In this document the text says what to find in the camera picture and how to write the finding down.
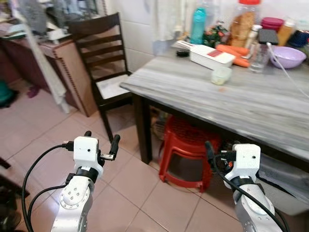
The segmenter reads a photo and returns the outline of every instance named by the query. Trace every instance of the orange lid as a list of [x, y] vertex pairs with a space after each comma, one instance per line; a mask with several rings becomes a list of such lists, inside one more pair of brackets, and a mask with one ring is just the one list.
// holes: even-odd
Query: orange lid
[[239, 0], [239, 3], [245, 5], [258, 5], [261, 3], [261, 0]]

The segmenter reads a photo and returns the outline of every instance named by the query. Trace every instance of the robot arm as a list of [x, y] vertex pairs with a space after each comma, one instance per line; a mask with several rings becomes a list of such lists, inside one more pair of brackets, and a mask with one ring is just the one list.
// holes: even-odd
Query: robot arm
[[[206, 143], [207, 150], [212, 150], [211, 145]], [[272, 202], [265, 196], [261, 185], [255, 184], [256, 173], [260, 167], [261, 149], [252, 144], [236, 144], [232, 152], [221, 152], [221, 160], [229, 167], [225, 178], [250, 194], [265, 206], [273, 215], [275, 208]], [[281, 232], [277, 223], [256, 203], [240, 193], [236, 188], [225, 182], [227, 188], [234, 192], [233, 199], [236, 205], [235, 211], [244, 232]]]
[[105, 160], [116, 158], [119, 135], [115, 135], [109, 154], [103, 155], [98, 149], [98, 140], [89, 137], [91, 132], [88, 131], [85, 135], [77, 137], [71, 146], [74, 151], [76, 174], [59, 196], [59, 211], [52, 232], [86, 231], [94, 184], [103, 174]]

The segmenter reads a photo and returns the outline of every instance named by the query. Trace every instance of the black cable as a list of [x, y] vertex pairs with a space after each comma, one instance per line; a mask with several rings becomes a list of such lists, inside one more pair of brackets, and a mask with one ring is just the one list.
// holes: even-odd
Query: black cable
[[33, 170], [33, 168], [35, 167], [35, 165], [50, 151], [56, 149], [56, 148], [59, 148], [59, 147], [64, 147], [64, 145], [57, 145], [57, 146], [54, 146], [50, 149], [48, 149], [47, 151], [45, 151], [43, 154], [41, 154], [37, 160], [32, 164], [32, 166], [29, 168], [28, 172], [26, 173], [26, 176], [25, 176], [25, 179], [24, 179], [24, 183], [23, 183], [23, 186], [22, 186], [22, 192], [21, 192], [21, 206], [22, 206], [22, 210], [23, 210], [23, 216], [24, 216], [24, 220], [25, 220], [25, 224], [26, 224], [26, 227], [28, 229], [28, 232], [34, 232], [33, 231], [33, 228], [32, 228], [32, 225], [31, 225], [31, 222], [28, 220], [28, 215], [27, 215], [27, 210], [26, 210], [26, 184], [27, 184], [27, 180], [28, 180], [28, 177], [31, 173], [31, 171]]
[[281, 218], [282, 222], [284, 223], [286, 231], [290, 232], [290, 227], [288, 225], [288, 222], [286, 221], [286, 219], [284, 218], [282, 213], [278, 209], [276, 209], [276, 208], [275, 208], [275, 212], [278, 214], [278, 216]]
[[65, 186], [67, 185], [60, 185], [60, 186], [55, 186], [55, 187], [50, 187], [50, 188], [46, 188], [44, 190], [42, 190], [41, 192], [39, 192], [31, 201], [30, 205], [29, 205], [29, 209], [28, 209], [28, 220], [31, 224], [31, 212], [32, 212], [32, 208], [33, 208], [33, 205], [35, 203], [35, 201], [37, 200], [37, 198], [39, 196], [41, 196], [43, 193], [47, 192], [47, 191], [50, 191], [50, 190], [55, 190], [55, 189], [61, 189], [61, 188], [64, 188]]
[[235, 188], [238, 192], [240, 192], [241, 194], [245, 195], [246, 197], [248, 197], [251, 201], [253, 201], [254, 203], [256, 203], [261, 209], [263, 209], [274, 221], [275, 223], [280, 227], [280, 229], [283, 232], [288, 232], [286, 231], [286, 229], [284, 228], [284, 226], [282, 226], [282, 224], [279, 222], [279, 220], [275, 217], [275, 215], [273, 215], [262, 203], [260, 203], [256, 198], [254, 198], [252, 195], [248, 194], [246, 191], [244, 191], [243, 189], [239, 188], [238, 186], [234, 185], [231, 181], [229, 181], [218, 169], [217, 167], [217, 163], [216, 163], [216, 158], [220, 157], [220, 155], [214, 156], [213, 157], [213, 166], [215, 168], [215, 171], [219, 174], [219, 176], [226, 182], [228, 183], [230, 186], [232, 186], [233, 188]]

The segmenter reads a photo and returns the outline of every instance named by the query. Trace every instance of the white cord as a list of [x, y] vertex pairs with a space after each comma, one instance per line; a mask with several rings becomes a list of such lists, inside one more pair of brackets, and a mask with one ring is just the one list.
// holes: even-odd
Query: white cord
[[295, 87], [302, 93], [304, 94], [307, 98], [309, 98], [309, 95], [307, 93], [305, 93], [301, 88], [299, 88], [296, 84], [296, 82], [290, 77], [290, 75], [287, 73], [287, 71], [285, 70], [285, 68], [282, 66], [282, 64], [280, 64], [278, 58], [276, 57], [275, 53], [273, 52], [272, 48], [271, 48], [271, 43], [267, 42], [266, 43], [267, 47], [270, 50], [270, 53], [272, 55], [272, 57], [275, 59], [275, 61], [279, 64], [280, 68], [284, 71], [285, 75], [290, 79], [290, 81], [295, 85]]

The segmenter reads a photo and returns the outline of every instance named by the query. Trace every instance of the teal water bottle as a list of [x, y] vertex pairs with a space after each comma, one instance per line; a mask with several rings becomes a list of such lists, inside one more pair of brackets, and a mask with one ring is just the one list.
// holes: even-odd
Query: teal water bottle
[[191, 28], [191, 40], [192, 44], [202, 44], [203, 43], [203, 33], [206, 23], [206, 10], [204, 7], [199, 6], [195, 10], [192, 19]]

